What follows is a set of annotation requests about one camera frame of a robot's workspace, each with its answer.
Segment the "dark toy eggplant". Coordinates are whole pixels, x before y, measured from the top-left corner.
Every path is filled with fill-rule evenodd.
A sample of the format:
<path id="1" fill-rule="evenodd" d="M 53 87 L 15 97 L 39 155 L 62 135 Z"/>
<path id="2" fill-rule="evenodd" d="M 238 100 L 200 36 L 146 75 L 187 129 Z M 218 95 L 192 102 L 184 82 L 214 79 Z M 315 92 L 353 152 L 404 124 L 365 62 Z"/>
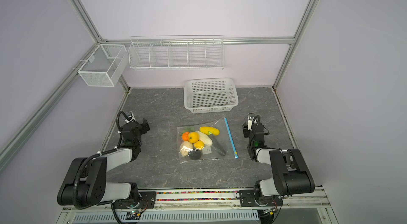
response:
<path id="1" fill-rule="evenodd" d="M 216 136 L 212 133 L 209 133 L 209 138 L 212 140 L 212 147 L 222 156 L 226 156 L 226 151 L 221 146 L 220 142 L 216 138 Z"/>

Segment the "clear zip top bag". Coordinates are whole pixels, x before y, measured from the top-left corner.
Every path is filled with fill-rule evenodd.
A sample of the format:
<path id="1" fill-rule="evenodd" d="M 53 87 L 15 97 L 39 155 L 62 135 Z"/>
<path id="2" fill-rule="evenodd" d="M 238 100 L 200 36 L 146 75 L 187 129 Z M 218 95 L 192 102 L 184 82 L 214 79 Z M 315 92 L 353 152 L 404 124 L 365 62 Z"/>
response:
<path id="1" fill-rule="evenodd" d="M 181 164 L 189 161 L 238 159 L 226 118 L 177 127 L 176 142 Z"/>

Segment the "yellow toy corn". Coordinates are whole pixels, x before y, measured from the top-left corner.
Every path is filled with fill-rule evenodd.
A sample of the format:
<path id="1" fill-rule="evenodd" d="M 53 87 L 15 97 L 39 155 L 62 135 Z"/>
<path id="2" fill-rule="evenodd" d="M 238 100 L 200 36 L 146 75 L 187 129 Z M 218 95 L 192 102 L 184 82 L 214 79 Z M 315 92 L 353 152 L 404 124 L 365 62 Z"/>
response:
<path id="1" fill-rule="evenodd" d="M 216 128 L 213 127 L 200 127 L 199 131 L 206 134 L 206 135 L 214 135 L 218 136 L 220 134 L 220 131 Z"/>

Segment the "white toy cucumber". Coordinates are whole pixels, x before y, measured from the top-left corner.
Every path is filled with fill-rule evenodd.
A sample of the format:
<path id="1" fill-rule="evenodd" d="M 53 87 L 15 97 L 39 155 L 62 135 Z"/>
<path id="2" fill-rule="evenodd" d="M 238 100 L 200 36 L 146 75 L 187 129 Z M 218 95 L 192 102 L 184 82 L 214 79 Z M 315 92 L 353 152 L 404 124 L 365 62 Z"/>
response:
<path id="1" fill-rule="evenodd" d="M 199 141 L 202 141 L 206 146 L 213 145 L 213 141 L 211 140 L 211 138 L 208 135 L 206 135 L 200 131 L 196 131 L 196 132 L 198 132 L 198 134 L 199 134 Z"/>

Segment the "orange toy carrot piece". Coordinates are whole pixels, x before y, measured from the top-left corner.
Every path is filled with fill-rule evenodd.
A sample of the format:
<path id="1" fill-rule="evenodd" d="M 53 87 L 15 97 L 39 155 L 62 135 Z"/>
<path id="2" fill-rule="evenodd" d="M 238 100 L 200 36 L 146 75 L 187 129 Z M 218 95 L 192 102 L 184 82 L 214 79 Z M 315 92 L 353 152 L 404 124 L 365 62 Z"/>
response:
<path id="1" fill-rule="evenodd" d="M 189 140 L 189 132 L 184 132 L 181 136 L 183 141 L 188 141 Z"/>

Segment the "beige toy potato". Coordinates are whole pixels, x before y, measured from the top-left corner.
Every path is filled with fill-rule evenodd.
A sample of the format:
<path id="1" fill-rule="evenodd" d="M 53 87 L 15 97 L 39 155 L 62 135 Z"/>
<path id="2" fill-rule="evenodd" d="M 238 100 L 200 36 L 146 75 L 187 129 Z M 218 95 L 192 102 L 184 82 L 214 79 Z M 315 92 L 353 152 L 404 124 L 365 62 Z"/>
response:
<path id="1" fill-rule="evenodd" d="M 186 157 L 194 149 L 194 146 L 189 141 L 183 141 L 179 148 L 181 157 Z"/>

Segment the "yellow toy lemon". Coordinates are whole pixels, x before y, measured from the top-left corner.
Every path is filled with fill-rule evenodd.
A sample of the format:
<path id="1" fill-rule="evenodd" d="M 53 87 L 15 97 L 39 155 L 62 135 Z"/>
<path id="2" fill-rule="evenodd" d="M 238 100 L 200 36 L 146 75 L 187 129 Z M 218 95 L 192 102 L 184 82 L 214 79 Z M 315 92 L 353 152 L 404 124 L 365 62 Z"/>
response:
<path id="1" fill-rule="evenodd" d="M 197 141 L 194 143 L 194 147 L 198 150 L 202 150 L 205 147 L 205 144 L 202 141 Z"/>

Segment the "green toy leaf vegetable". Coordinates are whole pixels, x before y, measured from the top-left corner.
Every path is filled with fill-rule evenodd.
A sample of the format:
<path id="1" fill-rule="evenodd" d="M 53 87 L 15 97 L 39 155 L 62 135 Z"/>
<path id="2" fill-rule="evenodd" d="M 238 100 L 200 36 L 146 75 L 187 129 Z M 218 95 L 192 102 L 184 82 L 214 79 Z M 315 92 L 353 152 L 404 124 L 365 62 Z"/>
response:
<path id="1" fill-rule="evenodd" d="M 191 133 L 191 132 L 194 132 L 194 131 L 196 131 L 196 130 L 195 130 L 195 127 L 185 127 L 185 128 L 182 130 L 182 133 L 183 133 L 183 134 L 184 134 L 185 132 Z"/>

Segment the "black toy avocado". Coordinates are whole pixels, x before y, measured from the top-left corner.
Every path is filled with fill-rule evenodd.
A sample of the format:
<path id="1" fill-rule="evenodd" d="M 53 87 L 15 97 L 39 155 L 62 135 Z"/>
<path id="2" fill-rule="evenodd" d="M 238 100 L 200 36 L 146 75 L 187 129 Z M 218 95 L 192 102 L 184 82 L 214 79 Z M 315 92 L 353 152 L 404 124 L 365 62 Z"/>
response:
<path id="1" fill-rule="evenodd" d="M 193 149 L 192 151 L 188 152 L 188 157 L 191 160 L 200 160 L 202 157 L 202 152 L 198 149 Z"/>

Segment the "white perforated plastic basket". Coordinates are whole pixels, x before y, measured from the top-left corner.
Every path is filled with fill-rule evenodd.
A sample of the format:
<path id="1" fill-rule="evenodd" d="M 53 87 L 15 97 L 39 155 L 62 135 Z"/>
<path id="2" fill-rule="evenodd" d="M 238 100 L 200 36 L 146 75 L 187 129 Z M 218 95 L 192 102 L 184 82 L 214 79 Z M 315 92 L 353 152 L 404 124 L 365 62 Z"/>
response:
<path id="1" fill-rule="evenodd" d="M 197 79 L 185 82 L 184 107 L 193 114 L 227 112 L 237 105 L 236 87 L 230 78 Z"/>

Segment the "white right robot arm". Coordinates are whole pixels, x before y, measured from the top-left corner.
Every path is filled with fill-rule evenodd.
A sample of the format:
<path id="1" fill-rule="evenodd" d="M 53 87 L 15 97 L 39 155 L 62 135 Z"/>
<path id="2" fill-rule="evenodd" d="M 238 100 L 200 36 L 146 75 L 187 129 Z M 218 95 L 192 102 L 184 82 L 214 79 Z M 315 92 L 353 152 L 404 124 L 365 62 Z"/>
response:
<path id="1" fill-rule="evenodd" d="M 301 151 L 297 148 L 281 149 L 268 147 L 265 136 L 270 131 L 261 123 L 261 117 L 249 113 L 243 123 L 244 137 L 249 139 L 247 150 L 252 161 L 267 164 L 271 178 L 259 180 L 253 187 L 254 202 L 269 206 L 284 196 L 313 193 L 315 181 L 308 169 Z"/>

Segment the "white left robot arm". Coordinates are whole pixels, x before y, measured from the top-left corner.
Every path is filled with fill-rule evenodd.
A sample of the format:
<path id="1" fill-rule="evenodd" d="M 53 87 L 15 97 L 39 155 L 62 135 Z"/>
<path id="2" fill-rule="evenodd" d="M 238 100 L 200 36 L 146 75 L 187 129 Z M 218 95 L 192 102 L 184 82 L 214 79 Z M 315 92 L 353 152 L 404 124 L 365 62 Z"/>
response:
<path id="1" fill-rule="evenodd" d="M 78 210 L 103 203 L 129 201 L 132 208 L 140 204 L 136 183 L 107 181 L 107 173 L 116 167 L 135 161 L 142 152 L 142 135 L 150 131 L 144 118 L 138 122 L 133 113 L 119 111 L 116 116 L 119 140 L 111 150 L 97 152 L 90 157 L 75 158 L 57 194 L 60 206 L 74 206 Z"/>

